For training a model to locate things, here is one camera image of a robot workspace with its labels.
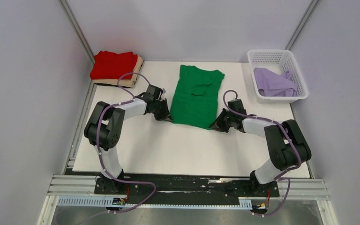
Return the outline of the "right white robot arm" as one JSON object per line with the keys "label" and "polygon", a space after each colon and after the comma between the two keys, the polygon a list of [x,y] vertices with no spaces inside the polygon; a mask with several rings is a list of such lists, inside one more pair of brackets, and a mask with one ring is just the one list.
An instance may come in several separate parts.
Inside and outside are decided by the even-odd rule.
{"label": "right white robot arm", "polygon": [[269,183],[299,168],[312,157],[311,149],[295,120],[278,122],[247,114],[240,99],[229,101],[209,127],[226,133],[234,128],[265,139],[269,159],[250,174],[249,189],[257,196],[267,191]]}

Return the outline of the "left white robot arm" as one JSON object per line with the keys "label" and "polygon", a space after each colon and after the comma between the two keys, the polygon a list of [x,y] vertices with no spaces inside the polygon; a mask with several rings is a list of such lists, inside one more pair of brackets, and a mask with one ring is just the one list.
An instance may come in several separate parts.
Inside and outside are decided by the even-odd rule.
{"label": "left white robot arm", "polygon": [[97,194],[118,194],[125,185],[132,184],[123,179],[123,168],[117,151],[123,123],[132,117],[149,113],[157,121],[172,121],[164,93],[164,89],[149,85],[145,92],[132,95],[128,101],[111,105],[100,101],[96,104],[84,129],[84,137],[96,149],[101,165],[95,188]]}

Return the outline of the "green t shirt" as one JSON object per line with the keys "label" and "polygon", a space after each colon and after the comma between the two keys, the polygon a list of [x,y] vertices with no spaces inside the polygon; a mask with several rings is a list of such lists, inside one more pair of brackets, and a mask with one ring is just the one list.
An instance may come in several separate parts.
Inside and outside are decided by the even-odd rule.
{"label": "green t shirt", "polygon": [[174,124],[209,130],[217,117],[218,94],[225,74],[181,65],[170,114]]}

